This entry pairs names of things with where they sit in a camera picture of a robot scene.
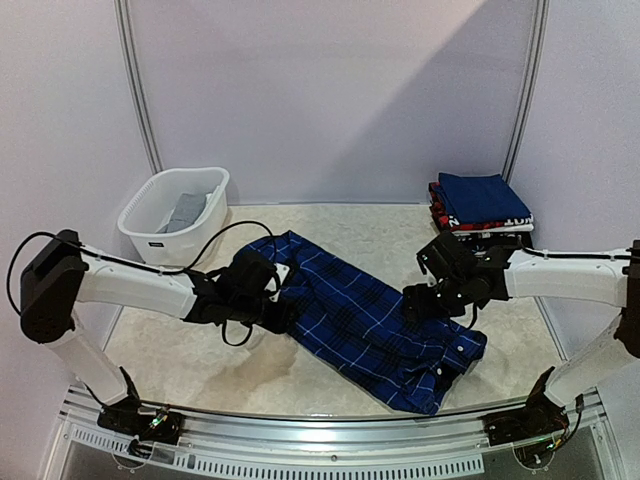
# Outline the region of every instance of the white wall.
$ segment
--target white wall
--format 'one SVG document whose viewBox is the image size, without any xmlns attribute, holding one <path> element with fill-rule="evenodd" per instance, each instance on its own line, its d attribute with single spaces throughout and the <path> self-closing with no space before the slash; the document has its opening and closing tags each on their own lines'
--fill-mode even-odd
<svg viewBox="0 0 640 480">
<path fill-rule="evenodd" d="M 87 243 L 131 253 L 115 220 L 149 167 L 113 3 L 0 2 L 0 74 L 0 271 L 39 229 L 77 229 Z M 82 313 L 104 340 L 114 309 Z M 69 381 L 57 357 L 22 336 L 2 295 L 0 478 L 37 477 Z"/>
<path fill-rule="evenodd" d="M 424 202 L 502 170 L 535 2 L 138 0 L 166 167 L 221 165 L 231 203 Z"/>
<path fill-rule="evenodd" d="M 640 4 L 551 2 L 542 64 L 512 186 L 541 248 L 602 250 L 640 238 Z M 575 352 L 613 318 L 549 301 Z M 640 478 L 640 364 L 600 386 L 629 478 Z"/>
</svg>

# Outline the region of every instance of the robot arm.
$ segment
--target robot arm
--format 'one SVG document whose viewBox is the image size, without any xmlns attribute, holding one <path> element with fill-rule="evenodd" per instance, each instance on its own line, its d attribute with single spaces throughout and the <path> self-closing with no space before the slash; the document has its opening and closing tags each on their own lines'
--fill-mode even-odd
<svg viewBox="0 0 640 480">
<path fill-rule="evenodd" d="M 550 253 L 493 247 L 477 258 L 450 232 L 417 254 L 435 285 L 404 290 L 405 315 L 459 316 L 465 306 L 483 308 L 490 300 L 558 297 L 606 303 L 621 309 L 590 344 L 558 368 L 544 372 L 526 406 L 512 422 L 492 415 L 485 425 L 492 444 L 552 433 L 568 424 L 564 407 L 586 389 L 640 358 L 640 241 L 629 250 L 604 253 Z"/>
<path fill-rule="evenodd" d="M 57 354 L 102 404 L 98 424 L 146 440 L 175 443 L 182 416 L 161 409 L 162 426 L 150 430 L 158 412 L 142 414 L 131 378 L 85 335 L 73 311 L 75 302 L 103 302 L 143 308 L 191 323 L 228 320 L 284 333 L 295 309 L 279 299 L 289 268 L 257 252 L 236 256 L 229 267 L 209 273 L 165 270 L 107 257 L 82 245 L 65 230 L 24 269 L 20 285 L 20 323 L 31 340 Z"/>
</svg>

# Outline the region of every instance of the speckled tabletop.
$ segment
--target speckled tabletop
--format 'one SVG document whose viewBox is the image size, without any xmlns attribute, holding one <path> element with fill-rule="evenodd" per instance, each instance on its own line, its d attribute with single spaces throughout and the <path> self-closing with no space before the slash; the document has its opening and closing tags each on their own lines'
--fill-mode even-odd
<svg viewBox="0 0 640 480">
<path fill-rule="evenodd" d="M 437 235 L 426 205 L 232 207 L 227 221 L 254 219 L 275 234 L 293 230 L 392 287 L 424 282 L 415 253 Z M 227 265 L 257 226 L 225 233 L 202 269 Z M 468 324 L 469 319 L 460 319 Z M 441 412 L 527 395 L 560 358 L 532 299 L 491 302 L 476 329 L 489 338 L 484 358 L 456 381 Z M 245 329 L 230 326 L 229 340 Z M 214 325 L 124 309 L 107 354 L 133 377 L 142 398 L 215 411 L 271 415 L 396 414 L 287 336 L 262 329 L 230 347 Z"/>
</svg>

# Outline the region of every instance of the blue plaid shirt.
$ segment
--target blue plaid shirt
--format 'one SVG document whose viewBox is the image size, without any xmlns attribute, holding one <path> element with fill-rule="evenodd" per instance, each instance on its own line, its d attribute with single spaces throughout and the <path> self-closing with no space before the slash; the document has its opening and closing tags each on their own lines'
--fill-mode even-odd
<svg viewBox="0 0 640 480">
<path fill-rule="evenodd" d="M 244 248 L 271 259 L 266 240 Z M 400 292 L 293 232 L 276 243 L 276 261 L 295 271 L 281 292 L 300 313 L 289 335 L 391 408 L 434 415 L 482 358 L 483 333 L 441 318 L 406 322 Z"/>
</svg>

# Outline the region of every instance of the white laundry basket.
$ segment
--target white laundry basket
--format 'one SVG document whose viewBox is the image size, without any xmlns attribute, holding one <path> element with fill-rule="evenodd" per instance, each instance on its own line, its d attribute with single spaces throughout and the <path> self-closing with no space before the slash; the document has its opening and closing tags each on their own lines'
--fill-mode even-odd
<svg viewBox="0 0 640 480">
<path fill-rule="evenodd" d="M 229 172 L 224 168 L 174 168 L 160 172 L 133 197 L 118 217 L 118 228 L 129 236 L 147 263 L 182 267 L 190 264 L 227 216 Z M 180 195 L 209 194 L 204 211 L 190 227 L 156 233 L 166 224 Z M 202 256 L 206 259 L 213 245 Z"/>
</svg>

